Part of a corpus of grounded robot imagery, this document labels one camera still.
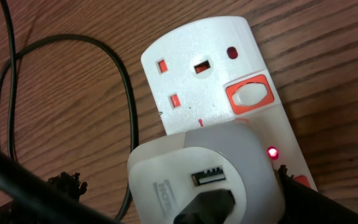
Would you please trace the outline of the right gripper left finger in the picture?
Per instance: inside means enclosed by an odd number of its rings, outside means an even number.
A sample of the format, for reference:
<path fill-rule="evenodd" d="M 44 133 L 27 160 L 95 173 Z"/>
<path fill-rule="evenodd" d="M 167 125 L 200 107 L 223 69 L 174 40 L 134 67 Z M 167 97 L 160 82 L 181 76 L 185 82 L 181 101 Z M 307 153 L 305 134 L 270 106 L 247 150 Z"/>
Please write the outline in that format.
<path fill-rule="evenodd" d="M 79 202 L 80 196 L 87 191 L 88 184 L 79 181 L 80 173 L 70 175 L 62 172 L 56 177 L 51 177 L 46 184 L 51 188 Z M 32 210 L 27 209 L 19 202 L 11 201 L 0 207 L 0 224 L 49 224 L 50 221 L 38 216 Z"/>

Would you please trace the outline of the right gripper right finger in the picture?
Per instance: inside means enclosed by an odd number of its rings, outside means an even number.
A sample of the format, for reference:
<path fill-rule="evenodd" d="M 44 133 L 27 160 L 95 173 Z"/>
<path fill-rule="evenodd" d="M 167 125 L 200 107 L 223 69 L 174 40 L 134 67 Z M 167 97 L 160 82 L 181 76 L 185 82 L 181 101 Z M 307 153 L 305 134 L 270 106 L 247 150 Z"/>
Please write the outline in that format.
<path fill-rule="evenodd" d="M 285 197 L 285 213 L 279 224 L 358 224 L 358 213 L 325 197 L 287 175 L 281 165 L 278 176 Z"/>

